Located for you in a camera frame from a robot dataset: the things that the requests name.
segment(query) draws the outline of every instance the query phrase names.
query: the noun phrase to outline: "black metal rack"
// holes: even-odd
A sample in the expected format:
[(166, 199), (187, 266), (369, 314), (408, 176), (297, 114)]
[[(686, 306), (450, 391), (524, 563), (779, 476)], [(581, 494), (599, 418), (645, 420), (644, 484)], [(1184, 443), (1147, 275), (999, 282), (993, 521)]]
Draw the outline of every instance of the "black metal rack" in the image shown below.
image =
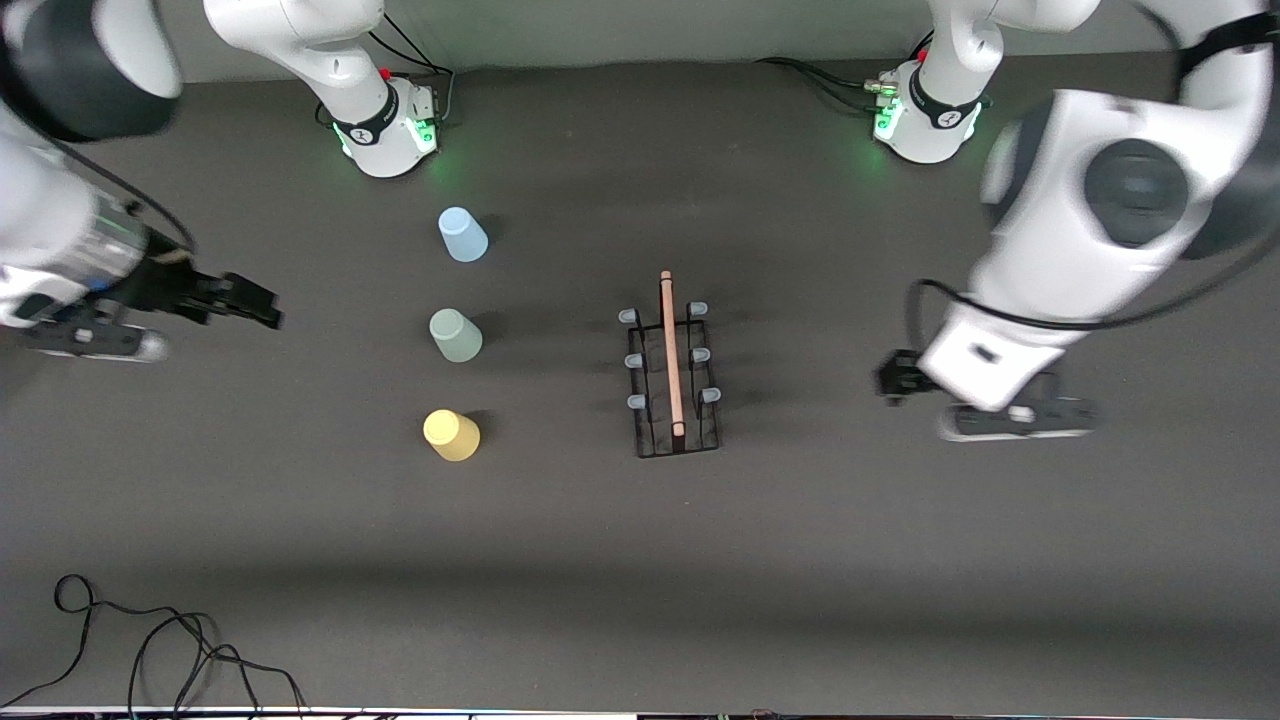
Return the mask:
[(708, 452), (719, 450), (721, 432), (719, 416), (716, 409), (717, 402), (704, 402), (703, 391), (717, 388), (716, 370), (712, 368), (714, 355), (705, 361), (694, 361), (695, 348), (710, 351), (710, 342), (707, 333), (707, 322), (696, 319), (691, 313), (692, 304), (685, 304), (685, 319), (676, 322), (677, 332), (684, 331), (685, 340), (685, 369), (689, 378), (689, 400), (694, 406), (694, 419), (685, 423), (684, 436), (671, 436), (668, 442), (662, 442), (660, 434), (654, 429), (654, 402), (649, 388), (649, 373), (654, 372), (654, 364), (649, 361), (649, 340), (663, 337), (662, 323), (645, 325), (640, 319), (640, 311), (634, 310), (635, 322), (627, 328), (627, 354), (640, 355), (641, 366), (630, 368), (631, 395), (643, 396), (645, 404), (643, 409), (632, 409), (635, 416), (636, 457), (648, 460), (650, 457), (672, 457), (677, 455), (690, 455), (694, 452)]

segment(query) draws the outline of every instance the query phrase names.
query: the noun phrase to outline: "green led light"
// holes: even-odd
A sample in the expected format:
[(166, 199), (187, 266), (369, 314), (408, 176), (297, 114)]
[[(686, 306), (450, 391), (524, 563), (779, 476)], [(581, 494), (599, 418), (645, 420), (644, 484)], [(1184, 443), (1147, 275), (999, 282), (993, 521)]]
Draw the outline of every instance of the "green led light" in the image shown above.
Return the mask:
[(351, 158), (351, 147), (347, 147), (347, 138), (343, 137), (342, 131), (338, 129), (338, 123), (333, 123), (333, 133), (338, 136), (338, 142), (342, 143), (342, 154)]
[(902, 101), (895, 99), (883, 110), (881, 110), (881, 118), (876, 122), (876, 137), (881, 140), (888, 140), (893, 137), (893, 129), (897, 128), (897, 120), (902, 117)]
[(410, 128), (410, 137), (413, 138), (413, 145), (417, 145), (420, 152), (426, 154), (435, 150), (435, 132), (431, 127), (431, 120), (410, 120), (404, 119), (404, 123)]
[(978, 114), (979, 113), (982, 113), (982, 102), (978, 102), (978, 106), (973, 109), (973, 119), (969, 120), (969, 129), (964, 131), (964, 138), (965, 140), (969, 140), (970, 137), (973, 137), (973, 128), (978, 127)]
[(118, 232), (122, 232), (122, 233), (131, 233), (131, 232), (133, 232), (133, 231), (131, 231), (131, 229), (120, 225), (120, 223), (116, 223), (116, 222), (114, 222), (114, 220), (111, 220), (109, 218), (104, 218), (102, 215), (97, 217), (97, 222), (102, 223), (104, 225), (115, 228)]

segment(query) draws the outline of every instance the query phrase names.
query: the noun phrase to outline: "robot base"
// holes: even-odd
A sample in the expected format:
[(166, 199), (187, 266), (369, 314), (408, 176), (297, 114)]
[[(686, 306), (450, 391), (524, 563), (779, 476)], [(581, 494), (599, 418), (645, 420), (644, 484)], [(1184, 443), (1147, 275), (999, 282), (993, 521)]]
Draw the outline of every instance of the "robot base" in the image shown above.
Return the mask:
[(22, 345), (58, 357), (159, 363), (169, 357), (169, 340), (138, 325), (100, 325), (93, 329), (67, 325), (36, 325), (26, 331)]
[(430, 87), (419, 87), (403, 78), (388, 81), (399, 96), (399, 113), (374, 145), (357, 145), (343, 137), (342, 151), (366, 174), (393, 178), (412, 170), (422, 158), (438, 147), (439, 124), (435, 120), (435, 96)]
[(938, 434), (951, 442), (1080, 437), (1097, 427), (1094, 404), (1074, 397), (1019, 400), (996, 413), (956, 404), (938, 419)]
[[(905, 88), (911, 74), (920, 63), (911, 60), (892, 70), (879, 74), (881, 82), (895, 82)], [(973, 127), (982, 111), (978, 105), (968, 118), (955, 113), (957, 123), (947, 129), (933, 127), (933, 120), (911, 100), (910, 92), (900, 92), (896, 97), (883, 99), (887, 102), (876, 118), (872, 137), (888, 145), (901, 158), (913, 163), (932, 165), (950, 159), (960, 146), (973, 137)]]

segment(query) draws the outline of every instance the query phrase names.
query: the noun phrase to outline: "yellow cup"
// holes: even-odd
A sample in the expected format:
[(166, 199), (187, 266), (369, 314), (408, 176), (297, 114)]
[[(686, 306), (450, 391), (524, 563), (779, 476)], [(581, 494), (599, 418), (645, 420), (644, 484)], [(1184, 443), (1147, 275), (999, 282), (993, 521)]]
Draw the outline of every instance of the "yellow cup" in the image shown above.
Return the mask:
[(436, 410), (422, 423), (422, 437), (451, 462), (461, 462), (480, 447), (480, 428), (453, 410)]

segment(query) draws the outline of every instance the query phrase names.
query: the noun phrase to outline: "gray wall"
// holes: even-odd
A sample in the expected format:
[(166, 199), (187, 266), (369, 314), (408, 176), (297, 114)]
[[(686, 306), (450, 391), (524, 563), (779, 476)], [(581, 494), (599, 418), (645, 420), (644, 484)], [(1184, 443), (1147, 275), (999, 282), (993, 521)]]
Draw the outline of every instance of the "gray wall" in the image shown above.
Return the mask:
[[(223, 45), (196, 0), (160, 0), (189, 81), (288, 77)], [(456, 69), (895, 58), (928, 29), (923, 0), (388, 0), (388, 13), (436, 63)], [(389, 29), (384, 40), (396, 40)], [(1068, 36), (1006, 31), (1010, 54), (1155, 50), (1160, 36), (1126, 0), (1103, 0)], [(402, 68), (371, 42), (379, 63)]]

